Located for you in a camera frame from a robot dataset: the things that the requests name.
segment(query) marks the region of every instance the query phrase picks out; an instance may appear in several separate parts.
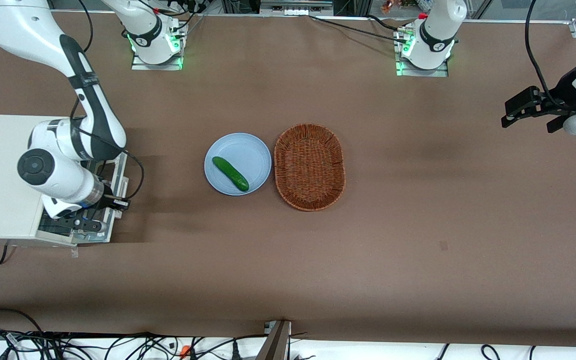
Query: label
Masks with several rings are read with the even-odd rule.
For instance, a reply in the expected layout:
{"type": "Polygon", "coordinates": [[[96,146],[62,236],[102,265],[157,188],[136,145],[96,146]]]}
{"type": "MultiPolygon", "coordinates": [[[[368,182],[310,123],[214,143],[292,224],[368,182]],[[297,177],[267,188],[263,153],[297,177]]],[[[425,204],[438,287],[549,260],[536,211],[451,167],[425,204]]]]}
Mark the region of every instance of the label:
{"type": "Polygon", "coordinates": [[[6,339],[7,341],[10,342],[10,344],[12,344],[12,346],[14,348],[18,348],[19,342],[17,341],[17,339],[12,335],[12,333],[7,333],[6,334],[6,339]]]}

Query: black strap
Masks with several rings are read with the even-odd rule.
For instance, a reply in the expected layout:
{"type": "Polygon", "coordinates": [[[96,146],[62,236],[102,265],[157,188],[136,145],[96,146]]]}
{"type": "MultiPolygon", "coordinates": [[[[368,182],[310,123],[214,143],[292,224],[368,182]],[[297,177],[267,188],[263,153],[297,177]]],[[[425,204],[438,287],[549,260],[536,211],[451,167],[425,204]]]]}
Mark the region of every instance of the black strap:
{"type": "Polygon", "coordinates": [[[146,32],[145,34],[133,34],[130,31],[126,31],[135,45],[142,48],[148,48],[151,45],[151,41],[160,36],[160,32],[162,32],[162,19],[160,19],[159,16],[155,16],[155,18],[157,18],[155,27],[153,27],[152,30],[146,32]]]}
{"type": "Polygon", "coordinates": [[[82,133],[78,130],[80,125],[82,125],[83,119],[83,117],[78,117],[70,121],[70,141],[72,142],[72,147],[75,148],[75,151],[83,160],[92,160],[82,143],[82,133]]]}
{"type": "Polygon", "coordinates": [[[419,35],[421,35],[421,39],[424,43],[428,44],[430,51],[433,53],[439,53],[443,51],[448,45],[450,45],[450,43],[453,42],[453,39],[455,39],[455,35],[449,39],[438,39],[432,37],[426,30],[426,21],[421,23],[421,27],[419,28],[419,35]]]}
{"type": "Polygon", "coordinates": [[[73,89],[84,89],[99,84],[99,78],[94,72],[83,72],[68,78],[73,89]]]}

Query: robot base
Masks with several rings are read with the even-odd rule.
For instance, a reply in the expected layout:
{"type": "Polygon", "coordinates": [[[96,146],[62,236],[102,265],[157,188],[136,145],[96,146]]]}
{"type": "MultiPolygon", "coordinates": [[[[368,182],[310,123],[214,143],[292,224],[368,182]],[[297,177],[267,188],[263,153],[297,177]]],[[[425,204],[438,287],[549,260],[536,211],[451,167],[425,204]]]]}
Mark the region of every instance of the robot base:
{"type": "Polygon", "coordinates": [[[395,39],[403,39],[409,43],[398,43],[395,42],[395,64],[397,66],[398,76],[426,76],[430,78],[446,78],[448,77],[448,60],[444,60],[443,63],[438,68],[431,70],[426,70],[423,68],[418,68],[407,59],[403,53],[410,47],[410,44],[415,41],[415,27],[414,22],[408,23],[398,27],[396,31],[393,32],[395,39]]]}
{"type": "MultiPolygon", "coordinates": [[[[53,219],[44,210],[42,194],[19,177],[17,162],[27,150],[28,134],[34,127],[42,121],[57,119],[62,117],[0,115],[0,244],[75,247],[77,244],[105,243],[110,241],[115,220],[121,217],[121,211],[100,209],[94,219],[104,222],[106,230],[99,233],[50,227],[53,219]]],[[[122,198],[128,187],[128,179],[124,177],[127,158],[122,153],[109,161],[105,169],[112,193],[122,198]]],[[[98,162],[88,166],[94,171],[98,162]]]]}

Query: metal bracket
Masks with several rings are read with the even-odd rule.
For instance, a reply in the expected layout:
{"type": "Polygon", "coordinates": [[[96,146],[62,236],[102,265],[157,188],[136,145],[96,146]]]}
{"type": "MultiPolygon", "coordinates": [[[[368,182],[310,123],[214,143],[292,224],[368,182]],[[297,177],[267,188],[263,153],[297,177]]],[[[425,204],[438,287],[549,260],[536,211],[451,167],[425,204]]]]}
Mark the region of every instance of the metal bracket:
{"type": "MultiPolygon", "coordinates": [[[[405,41],[415,41],[413,34],[415,33],[414,27],[411,25],[403,25],[393,32],[395,39],[403,39],[405,41]]],[[[414,66],[409,59],[402,56],[402,52],[408,50],[408,44],[393,41],[395,46],[395,66],[397,67],[398,76],[425,76],[430,78],[447,78],[448,77],[448,61],[443,60],[443,63],[438,68],[426,70],[414,66]]]]}
{"type": "Polygon", "coordinates": [[[278,320],[265,338],[261,350],[254,360],[286,360],[288,343],[290,342],[291,322],[278,320]]]}
{"type": "Polygon", "coordinates": [[[184,67],[184,51],[186,50],[186,39],[188,38],[188,25],[184,25],[178,30],[179,40],[171,43],[171,46],[179,46],[179,52],[172,55],[170,59],[160,64],[149,64],[142,61],[142,59],[135,53],[135,48],[132,48],[132,70],[163,70],[163,71],[178,71],[184,67]]]}

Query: white box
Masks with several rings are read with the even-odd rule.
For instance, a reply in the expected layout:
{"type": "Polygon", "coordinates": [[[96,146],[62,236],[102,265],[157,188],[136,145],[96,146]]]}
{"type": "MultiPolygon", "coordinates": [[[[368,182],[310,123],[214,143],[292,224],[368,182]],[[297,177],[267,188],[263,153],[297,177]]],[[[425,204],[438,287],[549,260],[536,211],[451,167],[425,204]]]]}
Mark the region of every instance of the white box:
{"type": "MultiPolygon", "coordinates": [[[[42,121],[63,119],[63,116],[0,115],[0,244],[11,246],[66,246],[109,242],[115,218],[121,212],[105,209],[103,219],[107,230],[98,234],[57,234],[39,230],[44,205],[41,194],[30,188],[19,177],[19,158],[28,150],[28,141],[35,125],[42,121]]],[[[125,196],[128,180],[123,177],[126,156],[121,155],[115,163],[112,183],[114,194],[125,196]]]]}

